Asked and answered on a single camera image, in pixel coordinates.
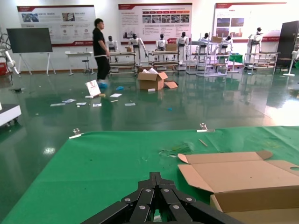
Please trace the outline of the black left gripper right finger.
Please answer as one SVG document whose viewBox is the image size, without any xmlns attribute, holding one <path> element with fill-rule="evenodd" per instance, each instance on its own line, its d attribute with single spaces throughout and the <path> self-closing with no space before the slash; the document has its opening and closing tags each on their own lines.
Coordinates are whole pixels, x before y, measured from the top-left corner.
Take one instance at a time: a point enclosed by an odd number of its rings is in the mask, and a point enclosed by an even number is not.
<svg viewBox="0 0 299 224">
<path fill-rule="evenodd" d="M 155 173 L 162 217 L 177 224 L 237 224 L 238 220 L 177 189 L 174 181 Z"/>
</svg>

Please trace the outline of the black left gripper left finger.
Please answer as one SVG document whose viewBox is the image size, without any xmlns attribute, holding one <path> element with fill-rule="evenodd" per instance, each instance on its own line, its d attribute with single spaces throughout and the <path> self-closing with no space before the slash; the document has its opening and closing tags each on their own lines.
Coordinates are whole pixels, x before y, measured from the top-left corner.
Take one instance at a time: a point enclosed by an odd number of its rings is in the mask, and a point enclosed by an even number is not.
<svg viewBox="0 0 299 224">
<path fill-rule="evenodd" d="M 151 204 L 155 195 L 156 173 L 150 172 L 149 179 L 138 182 L 137 190 L 113 203 L 84 224 L 144 223 L 150 218 Z"/>
</svg>

